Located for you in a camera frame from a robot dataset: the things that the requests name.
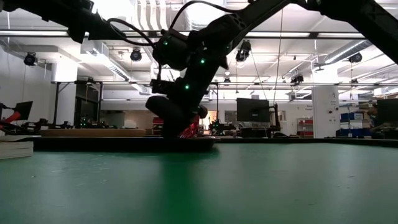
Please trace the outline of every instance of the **stack of paper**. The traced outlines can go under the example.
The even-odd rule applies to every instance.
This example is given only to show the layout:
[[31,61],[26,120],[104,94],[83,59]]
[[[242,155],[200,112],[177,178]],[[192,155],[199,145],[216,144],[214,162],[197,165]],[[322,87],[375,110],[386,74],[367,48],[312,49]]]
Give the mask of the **stack of paper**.
[[20,141],[26,136],[1,136],[0,137],[0,159],[10,159],[33,155],[33,142]]

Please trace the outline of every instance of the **desk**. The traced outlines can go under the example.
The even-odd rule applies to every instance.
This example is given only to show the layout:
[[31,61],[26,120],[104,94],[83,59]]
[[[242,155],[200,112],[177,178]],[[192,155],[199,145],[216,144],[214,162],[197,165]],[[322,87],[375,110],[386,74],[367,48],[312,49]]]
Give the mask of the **desk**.
[[209,153],[35,152],[0,161],[1,223],[398,222],[398,149],[215,146]]

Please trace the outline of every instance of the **white column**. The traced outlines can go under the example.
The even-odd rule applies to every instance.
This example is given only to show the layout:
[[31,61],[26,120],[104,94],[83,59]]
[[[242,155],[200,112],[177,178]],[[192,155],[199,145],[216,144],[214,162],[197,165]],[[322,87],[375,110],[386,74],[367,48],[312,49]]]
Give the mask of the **white column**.
[[[337,68],[314,70],[314,83],[338,83]],[[337,86],[315,86],[312,89],[314,138],[336,137],[340,129],[340,112]]]
[[[77,80],[77,64],[69,61],[54,63],[52,74],[53,82],[74,82]],[[73,124],[75,117],[76,85],[69,84],[66,87],[65,85],[60,85],[62,91],[58,95],[57,124],[62,124],[64,121]]]

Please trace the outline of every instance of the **green table surface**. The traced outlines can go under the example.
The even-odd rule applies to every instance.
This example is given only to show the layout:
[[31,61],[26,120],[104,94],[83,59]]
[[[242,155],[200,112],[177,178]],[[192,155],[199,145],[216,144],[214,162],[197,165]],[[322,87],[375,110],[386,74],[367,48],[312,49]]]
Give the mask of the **green table surface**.
[[0,223],[398,223],[397,149],[216,147],[2,160]]

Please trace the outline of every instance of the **computer monitor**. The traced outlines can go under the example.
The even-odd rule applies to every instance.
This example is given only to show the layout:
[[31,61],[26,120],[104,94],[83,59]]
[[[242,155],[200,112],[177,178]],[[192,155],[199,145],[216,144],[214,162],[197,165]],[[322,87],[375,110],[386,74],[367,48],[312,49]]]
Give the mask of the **computer monitor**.
[[17,103],[14,111],[17,111],[21,117],[17,121],[24,121],[29,119],[30,109],[32,109],[33,101]]
[[398,122],[398,99],[378,100],[377,118],[380,123]]
[[238,121],[270,122],[269,101],[237,98]]

